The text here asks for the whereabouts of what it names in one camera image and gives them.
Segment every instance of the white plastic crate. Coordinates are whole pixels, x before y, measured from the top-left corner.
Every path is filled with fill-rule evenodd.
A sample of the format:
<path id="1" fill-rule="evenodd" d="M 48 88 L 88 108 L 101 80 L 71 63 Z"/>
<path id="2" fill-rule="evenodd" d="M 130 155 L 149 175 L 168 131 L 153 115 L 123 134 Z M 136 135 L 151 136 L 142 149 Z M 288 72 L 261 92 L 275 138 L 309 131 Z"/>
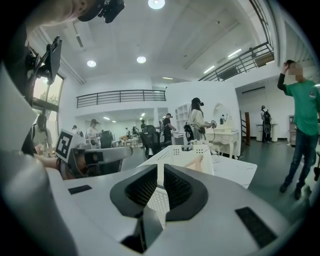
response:
<path id="1" fill-rule="evenodd" d="M 191 151 L 183 151 L 182 148 L 192 148 Z M 151 157 L 149 160 L 142 163 L 140 166 L 145 165 L 158 165 L 158 185 L 164 184 L 164 164 L 170 164 L 174 166 L 186 167 L 189 169 L 199 169 L 199 165 L 191 164 L 194 160 L 197 160 L 200 164 L 200 171 L 202 173 L 214 175 L 214 165 L 210 153 L 210 149 L 207 145 L 172 145 L 166 147 L 158 154 Z M 160 223 L 163 228 L 166 226 L 166 214 L 170 211 L 168 194 L 164 189 L 157 187 L 148 202 L 148 207 L 156 211 Z"/>
<path id="2" fill-rule="evenodd" d="M 193 148 L 193 150 L 183 151 L 182 148 Z M 188 166 L 188 164 L 192 163 L 192 161 L 197 160 L 199 156 L 203 156 L 200 162 L 200 170 L 199 167 L 197 168 L 196 163 Z M 207 145 L 168 146 L 139 166 L 153 164 L 158 165 L 157 183 L 161 186 L 164 184 L 164 164 L 186 167 L 193 170 L 198 169 L 198 171 L 201 171 L 202 173 L 214 175 L 214 164 L 212 162 L 210 149 Z"/>

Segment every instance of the green t-shirt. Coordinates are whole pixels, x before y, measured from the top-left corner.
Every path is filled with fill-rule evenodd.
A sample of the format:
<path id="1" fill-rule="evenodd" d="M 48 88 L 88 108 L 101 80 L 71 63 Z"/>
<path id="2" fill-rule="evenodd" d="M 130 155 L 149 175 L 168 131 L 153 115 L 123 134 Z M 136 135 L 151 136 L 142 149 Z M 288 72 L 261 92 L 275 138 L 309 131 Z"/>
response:
<path id="1" fill-rule="evenodd" d="M 315 85 L 310 80 L 285 85 L 285 95 L 294 98 L 294 123 L 307 135 L 319 134 L 320 94 Z"/>

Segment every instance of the floor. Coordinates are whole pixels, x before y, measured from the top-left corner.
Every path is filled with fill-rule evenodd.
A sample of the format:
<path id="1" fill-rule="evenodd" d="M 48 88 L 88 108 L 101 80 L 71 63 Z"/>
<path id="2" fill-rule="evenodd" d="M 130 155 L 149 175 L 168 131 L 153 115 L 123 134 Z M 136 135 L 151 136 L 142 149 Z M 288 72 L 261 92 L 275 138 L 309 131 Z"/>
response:
<path id="1" fill-rule="evenodd" d="M 251 140 L 240 161 L 257 165 L 257 170 L 248 187 L 256 196 L 268 202 L 277 209 L 290 223 L 302 218 L 309 208 L 308 197 L 310 189 L 305 185 L 300 200 L 295 200 L 295 183 L 302 169 L 300 165 L 291 186 L 285 193 L 279 192 L 279 187 L 285 180 L 293 158 L 294 148 L 286 140 L 279 140 L 271 144 L 264 144 Z M 127 171 L 142 164 L 146 159 L 145 150 L 140 147 L 133 148 L 133 155 L 124 159 L 122 171 Z"/>

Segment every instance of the recessed light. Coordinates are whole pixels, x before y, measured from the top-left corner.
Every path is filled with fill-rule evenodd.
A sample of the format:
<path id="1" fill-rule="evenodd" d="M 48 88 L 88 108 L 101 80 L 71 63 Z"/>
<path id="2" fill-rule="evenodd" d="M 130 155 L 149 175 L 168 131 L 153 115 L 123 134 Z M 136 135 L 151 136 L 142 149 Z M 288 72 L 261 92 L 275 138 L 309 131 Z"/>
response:
<path id="1" fill-rule="evenodd" d="M 149 0 L 148 5 L 155 10 L 161 9 L 166 4 L 165 0 Z"/>
<path id="2" fill-rule="evenodd" d="M 203 73 L 206 74 L 208 73 L 210 70 L 212 70 L 215 66 L 209 67 L 206 71 L 204 71 Z"/>
<path id="3" fill-rule="evenodd" d="M 140 56 L 140 57 L 138 57 L 138 58 L 136 59 L 136 61 L 137 61 L 138 63 L 140 63 L 140 64 L 143 64 L 143 63 L 145 63 L 145 62 L 147 61 L 147 59 L 146 59 L 146 57 L 144 57 L 144 56 Z"/>
<path id="4" fill-rule="evenodd" d="M 238 52 L 241 52 L 242 50 L 239 49 L 239 50 L 236 50 L 235 52 L 231 53 L 228 58 L 232 57 L 233 55 L 237 54 Z"/>
<path id="5" fill-rule="evenodd" d="M 90 68 L 94 68 L 97 63 L 94 61 L 94 60 L 89 60 L 87 63 L 86 63 Z"/>

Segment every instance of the round mirror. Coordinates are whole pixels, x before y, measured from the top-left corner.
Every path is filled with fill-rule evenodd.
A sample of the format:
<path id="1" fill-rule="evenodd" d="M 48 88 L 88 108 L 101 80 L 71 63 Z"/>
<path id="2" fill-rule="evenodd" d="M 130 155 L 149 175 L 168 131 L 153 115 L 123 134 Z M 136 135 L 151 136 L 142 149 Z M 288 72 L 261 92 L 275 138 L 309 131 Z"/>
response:
<path id="1" fill-rule="evenodd" d="M 214 120 L 218 125 L 224 125 L 228 120 L 228 110 L 222 104 L 217 104 L 213 111 Z"/>

